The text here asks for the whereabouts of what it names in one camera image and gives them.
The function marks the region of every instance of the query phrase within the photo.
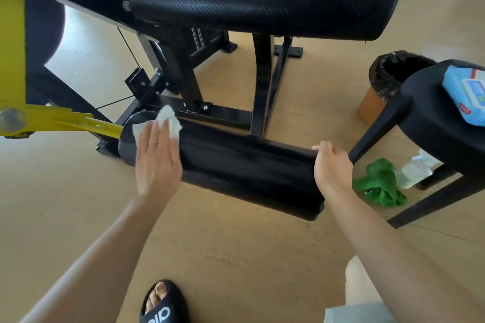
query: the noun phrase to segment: green cloth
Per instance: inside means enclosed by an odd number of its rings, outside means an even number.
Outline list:
[[[396,207],[407,202],[406,196],[396,186],[394,165],[380,158],[367,166],[367,175],[352,182],[355,191],[384,207]]]

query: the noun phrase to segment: garbage bag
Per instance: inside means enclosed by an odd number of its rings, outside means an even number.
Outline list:
[[[369,81],[377,95],[387,101],[411,75],[436,63],[406,50],[394,51],[374,60],[369,68]]]

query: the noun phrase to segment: forearm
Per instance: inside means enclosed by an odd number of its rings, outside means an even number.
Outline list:
[[[482,321],[481,303],[351,189],[332,192],[326,204],[399,322]]]
[[[159,214],[140,202],[130,203],[22,323],[115,322],[143,246]]]

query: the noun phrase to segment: wet wipes package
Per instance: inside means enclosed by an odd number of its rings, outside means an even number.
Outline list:
[[[450,65],[442,85],[466,122],[485,127],[485,71]]]

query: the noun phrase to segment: yellow metal frame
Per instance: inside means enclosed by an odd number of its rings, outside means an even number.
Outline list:
[[[0,136],[22,137],[33,131],[88,130],[119,138],[123,127],[94,119],[92,114],[69,108],[30,105],[26,102],[25,0],[0,0],[0,113],[15,109],[24,123],[16,131]]]

